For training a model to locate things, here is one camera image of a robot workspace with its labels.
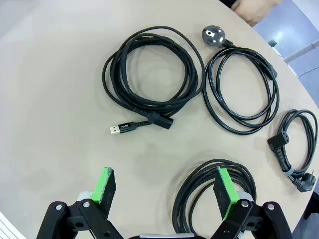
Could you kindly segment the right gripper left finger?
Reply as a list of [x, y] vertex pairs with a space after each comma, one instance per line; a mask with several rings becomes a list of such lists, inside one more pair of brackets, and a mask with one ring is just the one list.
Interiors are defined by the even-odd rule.
[[108, 220], [115, 191], [114, 170], [105, 167], [91, 196], [71, 206], [61, 201], [48, 206], [37, 238], [74, 239], [79, 231], [89, 231], [95, 239], [121, 239]]

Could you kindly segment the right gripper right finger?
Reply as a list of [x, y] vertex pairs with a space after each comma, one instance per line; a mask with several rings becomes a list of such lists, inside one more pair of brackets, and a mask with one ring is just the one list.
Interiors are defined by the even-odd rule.
[[213, 239], [236, 239], [245, 231], [256, 239], [292, 238], [280, 205], [270, 201], [258, 206], [241, 199], [226, 168], [217, 168], [213, 190], [223, 219]]

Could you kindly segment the person's right hand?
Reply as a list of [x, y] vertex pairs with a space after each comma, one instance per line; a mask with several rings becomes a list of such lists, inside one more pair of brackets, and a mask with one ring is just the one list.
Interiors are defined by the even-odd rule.
[[281, 2], [281, 0], [237, 0], [231, 9], [253, 27]]

